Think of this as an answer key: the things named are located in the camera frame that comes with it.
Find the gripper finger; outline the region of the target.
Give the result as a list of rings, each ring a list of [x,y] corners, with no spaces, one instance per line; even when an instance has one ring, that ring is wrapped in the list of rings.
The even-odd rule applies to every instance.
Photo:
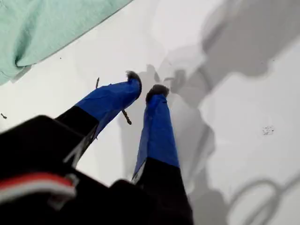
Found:
[[[156,84],[146,95],[143,128],[133,180],[151,198],[151,225],[191,225],[167,96]]]
[[[139,98],[142,92],[139,75],[133,71],[127,71],[126,74],[127,81],[96,88],[56,118],[84,136],[79,146],[63,159],[64,163],[76,167],[83,153],[106,125]]]

